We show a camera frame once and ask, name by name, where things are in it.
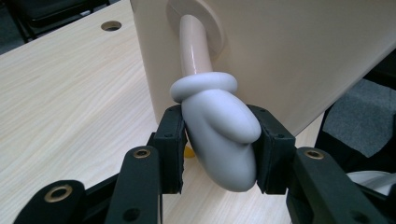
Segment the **black chair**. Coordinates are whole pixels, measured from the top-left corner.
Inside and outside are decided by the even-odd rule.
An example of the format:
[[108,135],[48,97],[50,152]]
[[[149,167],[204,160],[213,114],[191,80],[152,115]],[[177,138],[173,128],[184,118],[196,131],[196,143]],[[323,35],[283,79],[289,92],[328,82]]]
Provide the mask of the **black chair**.
[[[108,0],[3,0],[25,43],[29,39],[55,30],[83,16],[82,12],[102,5],[110,5]],[[32,28],[48,28],[34,32]]]

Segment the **wooden table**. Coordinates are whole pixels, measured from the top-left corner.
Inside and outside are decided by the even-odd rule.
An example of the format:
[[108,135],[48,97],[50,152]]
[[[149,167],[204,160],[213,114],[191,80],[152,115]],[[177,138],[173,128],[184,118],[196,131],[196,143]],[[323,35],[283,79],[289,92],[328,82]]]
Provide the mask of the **wooden table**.
[[[101,29],[119,21],[119,30]],[[0,218],[11,223],[41,188],[76,179],[89,188],[157,128],[128,0],[0,56]],[[298,136],[312,146],[320,118]],[[182,195],[164,195],[165,223],[290,223],[285,196],[232,193],[196,159]]]

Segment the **yellow object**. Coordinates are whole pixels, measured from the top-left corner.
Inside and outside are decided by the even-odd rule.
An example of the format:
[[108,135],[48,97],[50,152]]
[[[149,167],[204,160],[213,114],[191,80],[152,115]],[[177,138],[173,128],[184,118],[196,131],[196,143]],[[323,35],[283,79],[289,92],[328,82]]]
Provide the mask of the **yellow object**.
[[194,158],[195,153],[190,147],[184,147],[184,158]]

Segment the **circular hole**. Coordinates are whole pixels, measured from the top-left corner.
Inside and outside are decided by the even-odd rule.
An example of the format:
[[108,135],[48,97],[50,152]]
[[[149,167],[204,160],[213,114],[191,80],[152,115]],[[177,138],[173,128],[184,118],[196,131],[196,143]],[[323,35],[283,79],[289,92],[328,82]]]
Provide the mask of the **circular hole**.
[[361,212],[350,211],[350,215],[358,223],[370,223],[370,218],[368,218],[366,215],[364,215]]
[[102,30],[104,31],[116,31],[121,28],[121,23],[119,21],[107,21],[102,24]]
[[315,150],[307,150],[305,152],[305,156],[315,160],[321,160],[324,158],[324,155],[322,153]]
[[150,151],[147,149],[139,149],[136,152],[134,152],[134,157],[138,159],[143,159],[148,157],[150,154]]
[[137,208],[128,209],[124,212],[122,218],[127,222],[135,221],[140,216],[140,210]]
[[44,196],[44,200],[47,203],[57,203],[67,198],[72,193],[72,191],[73,189],[70,187],[70,185],[57,186],[47,192],[47,194]]

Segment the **soft white grasped object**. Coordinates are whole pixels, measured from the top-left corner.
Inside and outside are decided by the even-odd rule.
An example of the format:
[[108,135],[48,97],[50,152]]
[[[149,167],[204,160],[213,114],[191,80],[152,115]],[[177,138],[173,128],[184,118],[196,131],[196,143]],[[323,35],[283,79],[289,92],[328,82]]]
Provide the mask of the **soft white grasped object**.
[[208,175],[230,191],[246,191],[256,181],[250,143],[261,134],[260,123],[232,92],[236,79],[209,72],[183,77],[171,88],[181,103],[191,145]]

